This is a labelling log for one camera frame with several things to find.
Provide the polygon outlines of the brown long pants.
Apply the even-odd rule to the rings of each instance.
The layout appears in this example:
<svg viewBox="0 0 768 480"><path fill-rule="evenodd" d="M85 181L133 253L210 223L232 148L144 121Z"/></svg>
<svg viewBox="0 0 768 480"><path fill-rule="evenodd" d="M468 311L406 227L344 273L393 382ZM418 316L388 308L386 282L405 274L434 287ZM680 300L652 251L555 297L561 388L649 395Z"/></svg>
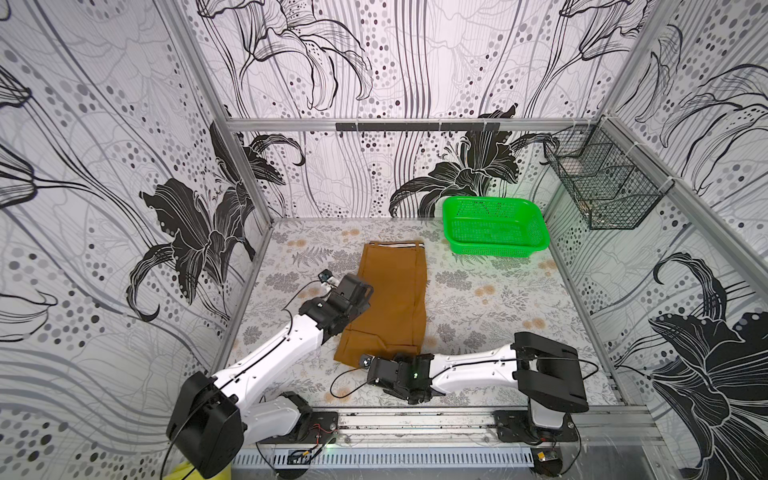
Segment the brown long pants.
<svg viewBox="0 0 768 480"><path fill-rule="evenodd" d="M427 262L420 241L369 242L358 277L373 287L370 308L342 332L334 360L357 367L364 355L418 355L424 342Z"/></svg>

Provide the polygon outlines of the green plastic basket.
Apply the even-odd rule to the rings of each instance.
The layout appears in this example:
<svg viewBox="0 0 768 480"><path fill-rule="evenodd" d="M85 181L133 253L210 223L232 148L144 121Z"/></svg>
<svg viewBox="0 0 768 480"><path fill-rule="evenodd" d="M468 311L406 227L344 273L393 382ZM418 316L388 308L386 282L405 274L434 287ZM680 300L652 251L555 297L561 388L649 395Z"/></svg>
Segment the green plastic basket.
<svg viewBox="0 0 768 480"><path fill-rule="evenodd" d="M525 199L450 197L442 205L442 220L457 255L528 258L550 245L541 210Z"/></svg>

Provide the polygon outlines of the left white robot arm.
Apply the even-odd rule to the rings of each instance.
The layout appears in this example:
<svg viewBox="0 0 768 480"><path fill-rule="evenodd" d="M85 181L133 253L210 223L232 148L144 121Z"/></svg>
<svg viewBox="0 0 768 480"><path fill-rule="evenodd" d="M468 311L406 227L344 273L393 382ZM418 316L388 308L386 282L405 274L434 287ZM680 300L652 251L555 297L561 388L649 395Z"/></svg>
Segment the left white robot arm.
<svg viewBox="0 0 768 480"><path fill-rule="evenodd" d="M325 294L305 301L274 337L242 360L213 374L196 372L181 386L166 435L195 473L211 479L248 443L286 437L310 428L312 409L298 394L270 401L261 396L288 369L318 350L364 313L373 286L355 275L335 279L323 271Z"/></svg>

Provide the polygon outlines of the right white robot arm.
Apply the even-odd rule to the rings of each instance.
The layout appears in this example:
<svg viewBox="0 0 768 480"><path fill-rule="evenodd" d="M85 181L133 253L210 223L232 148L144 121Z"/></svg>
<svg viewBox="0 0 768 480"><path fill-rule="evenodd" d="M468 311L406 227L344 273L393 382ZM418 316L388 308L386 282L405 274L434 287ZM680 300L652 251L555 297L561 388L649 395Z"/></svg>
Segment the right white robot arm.
<svg viewBox="0 0 768 480"><path fill-rule="evenodd" d="M467 388L514 388L527 397L526 413L520 420L501 419L499 431L530 443L556 439L570 415L589 410L583 363L575 348L530 332L479 353L391 359L365 354L359 360L368 385L410 405Z"/></svg>

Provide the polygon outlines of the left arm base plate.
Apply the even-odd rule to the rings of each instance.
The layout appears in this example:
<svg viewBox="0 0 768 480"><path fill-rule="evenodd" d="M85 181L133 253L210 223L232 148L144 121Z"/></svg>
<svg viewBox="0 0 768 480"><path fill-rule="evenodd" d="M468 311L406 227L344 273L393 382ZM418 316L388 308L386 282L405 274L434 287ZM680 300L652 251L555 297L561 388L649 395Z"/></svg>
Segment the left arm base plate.
<svg viewBox="0 0 768 480"><path fill-rule="evenodd" d="M330 439L338 427L338 411L313 411L303 414L286 435L260 440L262 444L320 444Z"/></svg>

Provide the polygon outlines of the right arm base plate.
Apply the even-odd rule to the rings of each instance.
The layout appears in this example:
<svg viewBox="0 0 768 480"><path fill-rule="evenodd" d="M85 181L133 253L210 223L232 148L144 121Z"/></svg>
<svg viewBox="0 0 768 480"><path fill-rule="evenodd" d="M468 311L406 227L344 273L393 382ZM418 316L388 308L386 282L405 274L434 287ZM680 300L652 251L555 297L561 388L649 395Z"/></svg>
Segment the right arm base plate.
<svg viewBox="0 0 768 480"><path fill-rule="evenodd" d="M496 410L492 414L496 435L503 443L530 446L548 442L577 442L580 438L568 413L529 410Z"/></svg>

